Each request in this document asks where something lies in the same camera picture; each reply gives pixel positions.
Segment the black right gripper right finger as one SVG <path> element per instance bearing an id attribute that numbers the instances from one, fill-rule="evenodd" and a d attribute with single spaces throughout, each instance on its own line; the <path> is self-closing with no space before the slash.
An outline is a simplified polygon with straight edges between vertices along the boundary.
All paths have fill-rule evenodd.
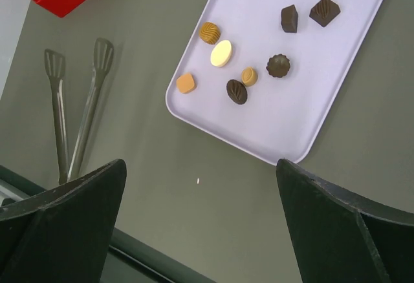
<path id="1" fill-rule="evenodd" d="M 412 282 L 413 213 L 280 159 L 276 178 L 303 282 Z"/>

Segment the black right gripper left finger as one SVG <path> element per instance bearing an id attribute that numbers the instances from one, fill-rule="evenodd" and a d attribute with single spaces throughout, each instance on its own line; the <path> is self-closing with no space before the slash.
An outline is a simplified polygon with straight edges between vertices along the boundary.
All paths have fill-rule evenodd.
<path id="1" fill-rule="evenodd" d="M 1 208 L 2 282 L 99 282 L 124 193 L 113 160 Z"/>

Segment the metal serving tongs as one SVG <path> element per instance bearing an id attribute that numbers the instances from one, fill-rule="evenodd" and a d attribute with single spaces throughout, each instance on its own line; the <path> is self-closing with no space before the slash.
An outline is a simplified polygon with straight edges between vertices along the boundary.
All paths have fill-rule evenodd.
<path id="1" fill-rule="evenodd" d="M 80 86 L 68 78 L 65 56 L 55 50 L 44 50 L 44 67 L 52 101 L 52 116 L 58 161 L 58 183 L 63 185 L 80 175 L 80 169 L 100 93 L 111 71 L 115 47 L 104 37 L 96 38 L 89 72 L 89 89 L 82 89 L 81 100 L 75 101 Z"/>

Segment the dark fluted round chocolate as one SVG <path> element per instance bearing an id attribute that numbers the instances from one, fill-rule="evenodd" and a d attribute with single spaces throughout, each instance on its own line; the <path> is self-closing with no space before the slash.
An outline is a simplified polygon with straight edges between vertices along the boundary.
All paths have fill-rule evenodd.
<path id="1" fill-rule="evenodd" d="M 283 54 L 276 54 L 269 58 L 266 70 L 273 78 L 283 78 L 290 70 L 290 59 Z"/>

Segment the white oval chocolate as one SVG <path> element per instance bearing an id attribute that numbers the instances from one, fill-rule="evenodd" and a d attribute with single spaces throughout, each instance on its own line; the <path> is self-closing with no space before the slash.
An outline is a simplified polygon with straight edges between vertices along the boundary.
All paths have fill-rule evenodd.
<path id="1" fill-rule="evenodd" d="M 223 67 L 232 56 L 232 43 L 229 40 L 220 41 L 210 54 L 210 63 L 215 67 Z"/>

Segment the dark trapezoid chocolate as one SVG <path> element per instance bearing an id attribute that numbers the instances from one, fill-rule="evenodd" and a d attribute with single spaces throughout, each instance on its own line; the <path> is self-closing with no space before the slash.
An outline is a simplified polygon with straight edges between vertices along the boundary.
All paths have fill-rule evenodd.
<path id="1" fill-rule="evenodd" d="M 295 5 L 281 10 L 281 27 L 286 33 L 296 33 L 298 29 L 298 12 Z"/>

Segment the dark square leaf chocolate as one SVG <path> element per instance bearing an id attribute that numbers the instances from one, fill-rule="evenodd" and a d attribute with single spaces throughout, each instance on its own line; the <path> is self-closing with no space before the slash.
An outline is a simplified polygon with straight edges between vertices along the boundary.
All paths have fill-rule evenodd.
<path id="1" fill-rule="evenodd" d="M 326 27 L 339 13 L 340 7 L 332 0 L 320 0 L 310 10 L 309 17 Z"/>

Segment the caramel ridged square chocolate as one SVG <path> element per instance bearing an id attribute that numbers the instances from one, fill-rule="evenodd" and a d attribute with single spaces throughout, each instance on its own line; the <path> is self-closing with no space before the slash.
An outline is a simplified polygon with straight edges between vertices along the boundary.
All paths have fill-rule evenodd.
<path id="1" fill-rule="evenodd" d="M 205 22 L 199 30 L 199 37 L 207 44 L 214 45 L 218 42 L 221 31 L 215 23 Z"/>

